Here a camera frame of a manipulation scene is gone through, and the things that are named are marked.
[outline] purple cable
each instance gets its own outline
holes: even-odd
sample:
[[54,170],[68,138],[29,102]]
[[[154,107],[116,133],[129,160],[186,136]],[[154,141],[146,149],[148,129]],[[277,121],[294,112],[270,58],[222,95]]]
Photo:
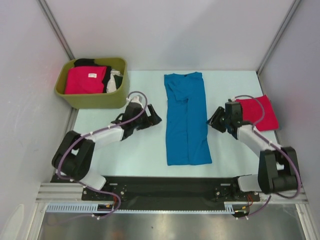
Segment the purple cable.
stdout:
[[[95,130],[95,131],[93,131],[93,132],[91,132],[91,133],[84,134],[84,135],[82,135],[81,137],[79,137],[76,141],[74,141],[74,143],[72,143],[72,144],[70,145],[70,147],[65,151],[65,153],[63,154],[63,156],[62,156],[62,158],[61,158],[61,160],[60,160],[60,162],[59,162],[59,165],[58,165],[58,168],[57,168],[57,175],[58,175],[58,177],[59,177],[60,179],[63,179],[63,180],[71,180],[71,179],[72,179],[71,177],[62,176],[62,175],[61,175],[61,168],[62,168],[62,165],[63,165],[63,163],[64,163],[67,155],[71,152],[71,150],[74,148],[74,146],[75,146],[77,143],[79,143],[82,139],[84,139],[84,138],[86,138],[86,137],[89,137],[89,136],[91,136],[91,135],[94,135],[94,134],[103,132],[103,131],[107,131],[107,130],[114,129],[114,128],[116,128],[116,127],[119,127],[119,126],[128,124],[128,123],[136,120],[137,118],[139,118],[139,117],[146,111],[147,106],[148,106],[147,96],[146,96],[143,92],[141,92],[141,91],[132,91],[132,92],[129,93],[129,95],[127,96],[127,98],[129,98],[132,94],[141,94],[141,95],[144,97],[144,99],[145,99],[145,105],[144,105],[142,111],[141,111],[139,114],[137,114],[135,117],[133,117],[133,118],[127,120],[127,121],[124,121],[124,122],[121,122],[121,123],[118,123],[118,124],[115,124],[115,125],[103,127],[103,128],[98,129],[98,130]],[[113,193],[113,192],[109,192],[109,191],[102,191],[102,190],[94,189],[93,187],[90,187],[90,186],[85,185],[85,184],[82,183],[81,181],[77,181],[77,183],[83,185],[84,187],[86,187],[87,189],[89,189],[89,190],[91,190],[91,191],[94,191],[94,192],[97,192],[97,193],[100,193],[100,194],[112,195],[112,196],[114,196],[114,197],[116,197],[116,198],[118,199],[118,204],[117,204],[117,206],[116,206],[112,211],[110,211],[109,213],[107,213],[106,215],[100,216],[99,219],[104,219],[104,218],[108,217],[109,215],[113,214],[115,211],[117,211],[117,210],[120,208],[121,198],[120,198],[117,194],[115,194],[115,193]],[[65,220],[65,221],[59,222],[58,224],[66,223],[66,222],[68,222],[68,221],[70,221],[70,220],[74,220],[74,219],[81,218],[81,217],[85,217],[85,216],[91,216],[91,214],[82,214],[82,215],[78,215],[78,216],[75,216],[75,217],[71,217],[71,218],[69,218],[69,219],[67,219],[67,220]]]
[[281,153],[285,159],[289,162],[290,166],[292,167],[293,171],[294,171],[294,174],[295,174],[295,177],[296,177],[296,181],[297,181],[297,189],[296,189],[296,192],[293,196],[285,196],[285,195],[282,195],[280,193],[277,193],[277,195],[285,198],[285,199],[294,199],[296,198],[299,194],[300,194],[300,191],[301,191],[301,178],[300,178],[300,175],[299,175],[299,172],[298,172],[298,169],[296,168],[295,164],[292,162],[291,158],[284,152],[281,150],[281,148],[279,148],[278,146],[276,146],[275,144],[273,144],[272,142],[270,142],[267,138],[265,138],[262,134],[260,134],[258,131],[256,130],[253,130],[253,132],[259,137],[261,138],[263,141],[265,141],[267,144],[270,144],[271,147],[273,147],[274,149],[276,149],[279,153]]
[[[234,98],[237,99],[237,98],[242,98],[242,97],[247,97],[247,98],[251,98],[251,99],[254,99],[261,107],[262,109],[262,116],[260,117],[259,120],[255,121],[253,124],[252,124],[252,131],[254,132],[254,134],[256,134],[259,138],[261,138],[264,142],[266,142],[267,144],[269,144],[271,147],[273,147],[274,149],[276,149],[278,152],[280,152],[284,157],[285,159],[288,161],[288,163],[290,164],[290,166],[292,167],[294,173],[295,173],[295,176],[296,176],[296,181],[297,181],[297,189],[296,189],[296,193],[293,195],[293,196],[285,196],[285,195],[282,195],[280,193],[277,193],[277,195],[279,195],[280,197],[283,197],[285,199],[294,199],[295,197],[297,197],[299,194],[300,194],[300,191],[301,191],[301,178],[300,178],[300,175],[299,175],[299,172],[295,166],[295,164],[292,162],[291,158],[284,152],[281,150],[281,148],[277,147],[275,144],[273,144],[272,142],[270,142],[267,138],[265,138],[262,134],[260,134],[258,131],[255,130],[255,126],[260,123],[264,117],[265,117],[265,108],[264,106],[261,104],[261,102],[256,99],[255,97],[253,96],[250,96],[250,95],[239,95],[239,96],[235,96]],[[268,203],[270,202],[271,200],[271,195],[268,197],[268,199],[266,200],[266,202],[264,203],[264,205],[259,208],[258,210],[254,211],[253,213],[250,213],[248,214],[247,217],[249,216],[253,216],[259,212],[261,212],[267,205]]]

